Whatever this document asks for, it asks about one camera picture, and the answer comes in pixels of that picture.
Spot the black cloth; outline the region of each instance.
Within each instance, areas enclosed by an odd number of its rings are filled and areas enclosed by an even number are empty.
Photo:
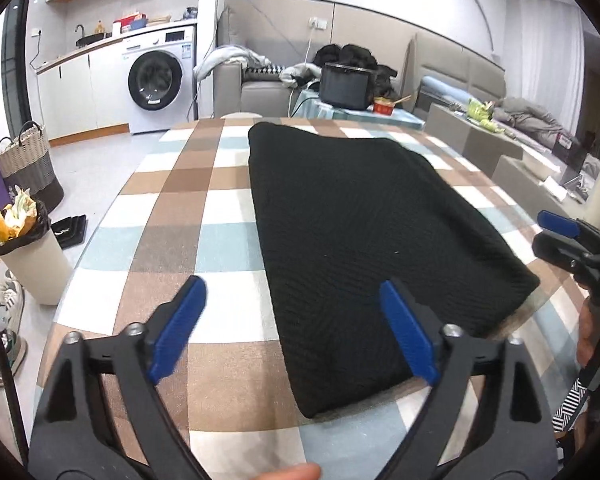
[[[356,68],[366,68],[376,72],[376,82],[374,84],[374,97],[386,97],[397,101],[400,96],[391,86],[391,77],[396,77],[398,73],[387,65],[378,65],[376,58],[371,51],[355,44],[346,44],[340,48],[337,44],[328,44],[322,47],[314,56],[314,65],[320,68],[325,63],[338,63]]]
[[[426,159],[392,140],[258,123],[249,144],[260,248],[305,416],[411,376],[379,307],[389,277],[472,335],[489,333],[539,284]]]

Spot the shoe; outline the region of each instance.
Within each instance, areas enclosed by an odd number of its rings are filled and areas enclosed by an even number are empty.
[[[5,330],[2,332],[2,344],[7,352],[11,373],[15,376],[20,364],[27,354],[27,341],[18,336],[13,330]],[[0,375],[0,386],[3,386],[4,381]]]
[[[4,275],[4,282],[0,280],[0,333],[7,329],[18,328],[20,316],[24,305],[24,291],[20,282],[15,279],[10,270]]]

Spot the hand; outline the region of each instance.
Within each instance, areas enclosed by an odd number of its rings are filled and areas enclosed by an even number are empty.
[[[591,315],[591,310],[589,309],[589,298],[584,300],[584,303],[582,304],[579,323],[576,357],[582,366],[586,366],[593,357],[593,351],[595,349],[595,345],[590,340],[594,333],[594,320]]]
[[[307,463],[271,473],[263,473],[253,480],[318,480],[321,474],[319,465]]]

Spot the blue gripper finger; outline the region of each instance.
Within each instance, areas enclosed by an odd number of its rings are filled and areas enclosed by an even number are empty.
[[[580,226],[575,220],[549,211],[538,213],[538,225],[542,229],[547,229],[567,238],[575,238],[580,234]]]
[[[197,278],[154,343],[154,360],[148,371],[153,384],[173,374],[205,303],[206,285],[202,278]]]
[[[413,375],[422,377],[431,386],[436,384],[440,372],[433,344],[393,283],[380,285],[380,306]]]

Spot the red container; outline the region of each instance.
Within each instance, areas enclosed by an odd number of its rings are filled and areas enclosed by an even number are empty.
[[[391,115],[394,113],[394,103],[389,99],[376,98],[374,99],[374,112],[376,114]]]
[[[131,25],[133,20],[143,20],[146,19],[146,14],[142,14],[141,12],[136,12],[135,14],[130,14],[125,16],[124,18],[120,18],[118,20],[114,20],[114,23],[120,23],[120,27],[126,27],[127,25]]]

